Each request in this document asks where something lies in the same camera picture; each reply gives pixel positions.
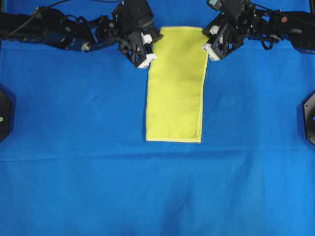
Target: black cable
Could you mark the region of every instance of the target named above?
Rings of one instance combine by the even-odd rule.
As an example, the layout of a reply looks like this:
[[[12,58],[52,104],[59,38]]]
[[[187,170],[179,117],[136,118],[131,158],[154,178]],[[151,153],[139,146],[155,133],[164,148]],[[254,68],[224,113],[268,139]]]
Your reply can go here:
[[[258,7],[262,8],[262,9],[265,9],[265,10],[267,10],[267,11],[270,11],[270,12],[272,12],[272,13],[274,13],[274,14],[278,14],[278,15],[281,15],[281,16],[286,16],[287,18],[291,18],[291,19],[293,19],[293,20],[299,21],[299,22],[301,22],[301,23],[303,23],[303,24],[306,24],[306,25],[309,25],[309,26],[313,26],[313,27],[315,28],[315,24],[313,24],[312,22],[303,21],[303,20],[301,20],[301,19],[299,19],[299,18],[296,18],[296,17],[294,17],[294,16],[287,15],[287,14],[282,13],[282,12],[280,12],[280,11],[272,10],[272,9],[270,9],[270,8],[264,7],[264,6],[259,5],[259,4],[256,4],[256,3],[252,3],[252,5],[258,6]]]
[[[8,36],[11,36],[12,34],[16,33],[17,31],[23,29],[29,22],[31,22],[31,21],[36,17],[36,15],[37,15],[38,13],[43,12],[43,11],[45,11],[45,10],[47,10],[47,9],[49,9],[49,8],[51,8],[51,7],[53,7],[53,6],[59,5],[59,4],[61,4],[61,3],[67,2],[67,1],[71,1],[71,0],[61,0],[61,1],[55,2],[55,3],[53,3],[53,4],[50,4],[49,6],[46,6],[46,7],[42,8],[42,9],[40,9],[40,10],[37,10],[37,11],[34,12],[34,13],[32,14],[32,16],[31,16],[27,21],[25,21],[20,27],[18,27],[17,29],[15,29],[14,31],[12,31],[11,33],[9,33]],[[121,0],[115,0],[115,1],[92,0],[92,1],[104,2],[104,3],[118,3],[118,2],[121,2]]]
[[[31,21],[36,17],[36,15],[37,15],[38,13],[40,13],[40,12],[42,12],[42,11],[44,11],[44,10],[49,9],[50,7],[59,5],[59,4],[61,4],[61,3],[67,2],[67,1],[71,1],[71,0],[58,1],[58,2],[55,2],[55,3],[51,4],[51,5],[49,5],[49,6],[46,6],[46,7],[44,7],[44,8],[41,8],[40,10],[37,10],[36,12],[34,12],[34,13],[32,14],[32,16],[31,16],[27,21],[25,21],[25,23],[23,23],[20,27],[18,27],[17,29],[15,29],[14,31],[12,31],[11,33],[9,33],[8,36],[11,36],[12,34],[16,33],[16,32],[19,31],[20,29],[24,28],[29,22],[31,22]]]

